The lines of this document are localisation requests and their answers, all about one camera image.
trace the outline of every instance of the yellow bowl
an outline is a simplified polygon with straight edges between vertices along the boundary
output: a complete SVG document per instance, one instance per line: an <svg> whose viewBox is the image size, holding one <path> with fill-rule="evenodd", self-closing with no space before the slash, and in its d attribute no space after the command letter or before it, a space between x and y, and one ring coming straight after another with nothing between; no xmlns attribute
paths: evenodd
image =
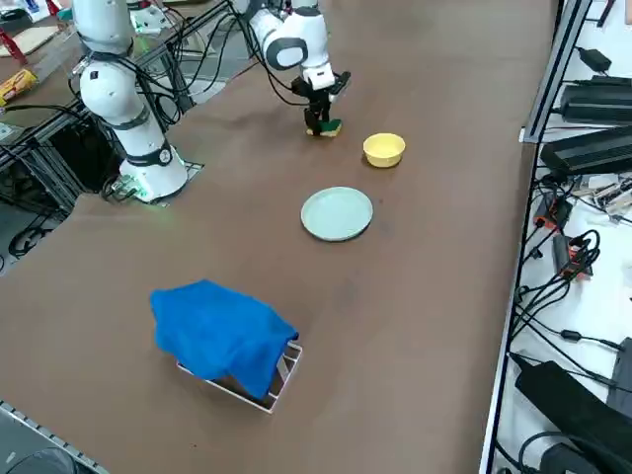
<svg viewBox="0 0 632 474"><path fill-rule="evenodd" d="M364 141L364 155L377 168L390 168L402 160L404 138L394 133L376 133Z"/></svg>

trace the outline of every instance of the blue cloth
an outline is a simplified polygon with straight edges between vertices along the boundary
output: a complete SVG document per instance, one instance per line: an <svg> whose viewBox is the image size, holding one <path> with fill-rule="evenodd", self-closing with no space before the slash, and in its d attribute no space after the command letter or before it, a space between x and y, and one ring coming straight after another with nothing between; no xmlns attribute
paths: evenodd
<svg viewBox="0 0 632 474"><path fill-rule="evenodd" d="M156 344L194 375L232 375L263 399L298 333L267 304L208 280L151 293Z"/></svg>

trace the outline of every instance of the plug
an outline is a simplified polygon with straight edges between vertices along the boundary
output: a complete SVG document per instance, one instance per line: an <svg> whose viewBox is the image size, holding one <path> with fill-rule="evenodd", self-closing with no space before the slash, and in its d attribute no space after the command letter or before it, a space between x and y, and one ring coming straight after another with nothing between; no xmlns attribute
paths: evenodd
<svg viewBox="0 0 632 474"><path fill-rule="evenodd" d="M598 49L583 49L577 46L582 63L594 72L605 72L610 68L612 61L605 57Z"/></svg>

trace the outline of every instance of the table surface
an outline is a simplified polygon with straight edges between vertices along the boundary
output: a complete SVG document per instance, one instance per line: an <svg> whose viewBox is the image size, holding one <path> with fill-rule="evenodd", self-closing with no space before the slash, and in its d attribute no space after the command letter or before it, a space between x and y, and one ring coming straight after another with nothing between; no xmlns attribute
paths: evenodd
<svg viewBox="0 0 632 474"><path fill-rule="evenodd" d="M169 131L204 171L166 208L81 197L0 285L0 396L111 472L472 472L530 163L516 141L550 0L323 2L340 136L304 134L261 67ZM361 160L377 131L395 169ZM301 228L314 192L373 201L358 239ZM200 278L270 303L304 359L272 416L181 373L152 289Z"/></svg>

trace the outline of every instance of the white shelf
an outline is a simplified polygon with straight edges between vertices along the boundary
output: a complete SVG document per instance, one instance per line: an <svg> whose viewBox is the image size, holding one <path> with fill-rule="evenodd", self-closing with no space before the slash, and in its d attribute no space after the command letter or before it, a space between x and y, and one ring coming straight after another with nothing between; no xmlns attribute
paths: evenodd
<svg viewBox="0 0 632 474"><path fill-rule="evenodd" d="M598 19L605 7L604 1L593 1L587 18ZM632 77L632 27L624 24L625 1L616 0L603 26L585 22L577 41L577 46L586 49L595 48L611 61L608 71L611 76ZM591 79L594 72L585 66L575 51L569 61L565 80ZM555 107L560 105L563 87L558 91ZM585 123L564 122L560 116L552 115L547 127L556 126L598 126ZM550 130L544 135L544 141L552 141L578 134L591 133L595 129ZM531 208L531 217L538 206L538 200ZM527 232L533 229L529 220ZM573 208L565 233L571 237L589 229L599 232L601 237L601 255L593 266L594 276L588 281L574 281L568 296L537 315L537 318L556 329L580 331L584 336L597 337L620 343L626 337L632 337L632 226L625 223L611 224L608 217L589 206L578 203ZM541 229L527 244L524 254L543 239L549 231ZM520 285L535 287L545 283L555 274L552 258L552 239L541 248L544 257L530 259L523 267ZM606 377L612 376L616 354L613 350L592 342L570 343L550 334L542 328L545 336L567 354L575 358L585 368ZM540 360L554 360L565 369L580 371L565 360L545 342L525 328L512 344L512 351L535 357ZM507 380L502 397L502 409L497 440L509 454L517 458L520 447L531 435L556 430L555 427L517 391L514 387L519 369L510 361ZM587 387L600 400L605 401L607 387L584 377L574 377ZM533 467L539 466L543 451L559 440L541 439L526 452L525 462ZM494 468L512 468L496 451Z"/></svg>

